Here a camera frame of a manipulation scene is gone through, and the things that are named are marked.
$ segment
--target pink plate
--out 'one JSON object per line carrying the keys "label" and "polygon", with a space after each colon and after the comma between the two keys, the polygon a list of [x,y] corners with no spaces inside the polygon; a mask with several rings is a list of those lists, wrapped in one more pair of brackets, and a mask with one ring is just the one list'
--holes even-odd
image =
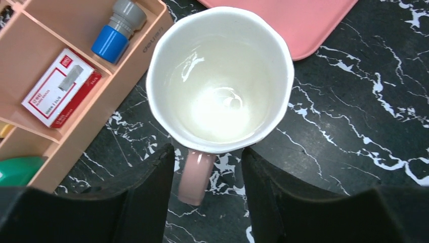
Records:
{"label": "pink plate", "polygon": [[286,41],[294,61],[313,54],[358,0],[199,0],[261,16]]}

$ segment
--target small cardboard box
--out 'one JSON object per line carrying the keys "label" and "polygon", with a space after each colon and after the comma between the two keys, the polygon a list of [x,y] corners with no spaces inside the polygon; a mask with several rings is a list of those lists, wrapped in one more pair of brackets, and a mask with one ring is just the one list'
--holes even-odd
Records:
{"label": "small cardboard box", "polygon": [[60,128],[100,78],[100,73],[65,48],[21,104],[46,126]]}

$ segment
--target marble countertop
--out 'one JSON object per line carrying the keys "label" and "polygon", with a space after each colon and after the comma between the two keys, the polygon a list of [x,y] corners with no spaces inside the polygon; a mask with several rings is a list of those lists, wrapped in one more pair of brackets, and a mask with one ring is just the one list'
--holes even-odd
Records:
{"label": "marble countertop", "polygon": [[[175,21],[203,11],[165,0]],[[374,185],[429,185],[429,1],[359,1],[315,54],[295,63],[289,110],[253,148],[313,185],[353,195]],[[82,191],[173,143],[164,242],[253,242],[241,151],[219,156],[203,204],[177,199],[187,150],[152,116],[145,77],[56,193]]]}

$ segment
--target blue bottle cap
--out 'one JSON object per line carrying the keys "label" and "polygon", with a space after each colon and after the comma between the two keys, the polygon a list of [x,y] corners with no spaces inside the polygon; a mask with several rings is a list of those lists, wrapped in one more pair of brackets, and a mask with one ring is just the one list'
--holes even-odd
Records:
{"label": "blue bottle cap", "polygon": [[130,41],[123,34],[105,25],[94,42],[91,51],[108,62],[116,64],[129,44]]}

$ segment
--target green plastic item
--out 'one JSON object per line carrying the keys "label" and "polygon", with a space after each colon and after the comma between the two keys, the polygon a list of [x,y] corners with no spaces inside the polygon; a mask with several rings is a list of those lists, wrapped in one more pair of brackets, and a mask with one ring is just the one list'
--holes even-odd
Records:
{"label": "green plastic item", "polygon": [[0,161],[0,186],[26,186],[44,162],[37,156]]}

